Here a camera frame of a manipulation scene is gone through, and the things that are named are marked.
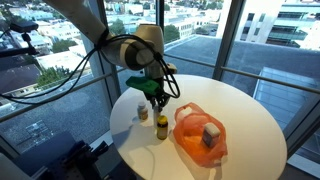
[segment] jar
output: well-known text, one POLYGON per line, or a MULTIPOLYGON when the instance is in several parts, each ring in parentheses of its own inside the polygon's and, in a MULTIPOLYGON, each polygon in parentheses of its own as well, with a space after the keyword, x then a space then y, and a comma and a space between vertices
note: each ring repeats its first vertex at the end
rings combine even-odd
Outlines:
POLYGON ((168 136, 168 119, 166 116, 161 115, 158 117, 157 123, 157 137, 164 140, 168 136))
POLYGON ((139 102, 137 111, 140 120, 146 120, 148 118, 148 108, 145 102, 139 102))

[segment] condiment bottle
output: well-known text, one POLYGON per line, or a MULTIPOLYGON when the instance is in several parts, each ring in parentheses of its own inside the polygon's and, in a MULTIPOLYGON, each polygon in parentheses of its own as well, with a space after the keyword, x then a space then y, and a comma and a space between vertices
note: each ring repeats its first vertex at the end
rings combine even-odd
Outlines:
POLYGON ((145 102, 139 102, 137 111, 140 120, 146 120, 148 118, 148 108, 145 102))
POLYGON ((157 123, 157 137, 161 140, 166 139, 168 136, 168 119, 166 116, 161 115, 158 117, 157 123))

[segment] white round table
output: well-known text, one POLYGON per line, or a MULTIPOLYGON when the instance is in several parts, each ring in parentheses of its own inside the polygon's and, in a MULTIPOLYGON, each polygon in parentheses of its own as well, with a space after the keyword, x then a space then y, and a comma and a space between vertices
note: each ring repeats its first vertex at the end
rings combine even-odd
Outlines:
POLYGON ((181 96, 171 98, 161 114, 175 125, 177 108, 194 102, 223 123, 228 155, 214 168, 197 166, 170 132, 157 139, 153 111, 144 94, 129 88, 115 103, 110 117, 113 143, 123 160, 144 179, 278 179, 287 161, 283 133, 270 113, 242 91, 209 78, 175 75, 181 96), (141 122, 137 105, 145 101, 149 118, 141 122))

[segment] orange plastic bag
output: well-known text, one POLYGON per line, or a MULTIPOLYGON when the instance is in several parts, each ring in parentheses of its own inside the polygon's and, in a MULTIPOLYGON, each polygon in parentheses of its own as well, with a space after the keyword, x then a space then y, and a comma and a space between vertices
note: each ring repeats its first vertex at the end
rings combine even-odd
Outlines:
POLYGON ((173 135, 176 142, 199 166, 212 167, 214 161, 227 155, 226 131, 221 122, 205 113, 195 103, 189 103, 178 108, 174 115, 176 126, 173 135), (185 114, 183 110, 191 108, 191 112, 185 114), (207 147, 202 142, 202 133, 206 123, 214 123, 220 130, 220 137, 213 148, 207 147))

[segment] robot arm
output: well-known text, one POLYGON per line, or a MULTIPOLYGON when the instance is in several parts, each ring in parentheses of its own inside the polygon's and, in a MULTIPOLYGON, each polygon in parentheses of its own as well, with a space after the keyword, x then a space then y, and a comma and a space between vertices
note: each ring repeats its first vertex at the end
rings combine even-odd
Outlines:
MULTIPOLYGON (((105 25, 92 14, 86 0, 44 0, 44 2, 69 19, 94 44, 97 45, 101 43, 101 35, 105 35, 106 42, 114 38, 108 31, 105 31, 105 25)), ((100 50, 108 61, 114 65, 131 70, 141 70, 144 68, 146 81, 143 83, 149 86, 149 80, 152 80, 152 83, 155 82, 159 85, 153 93, 144 91, 145 96, 147 100, 151 102, 152 106, 158 103, 159 111, 161 111, 170 97, 163 90, 163 77, 169 69, 164 68, 163 64, 161 65, 160 62, 155 60, 155 54, 150 50, 150 47, 161 56, 163 55, 164 42, 162 30, 159 26, 145 24, 140 25, 134 35, 144 42, 147 42, 149 47, 141 41, 132 38, 123 38, 103 45, 100 50)), ((178 94, 176 98, 178 98, 180 94, 178 87, 177 90, 178 94)))

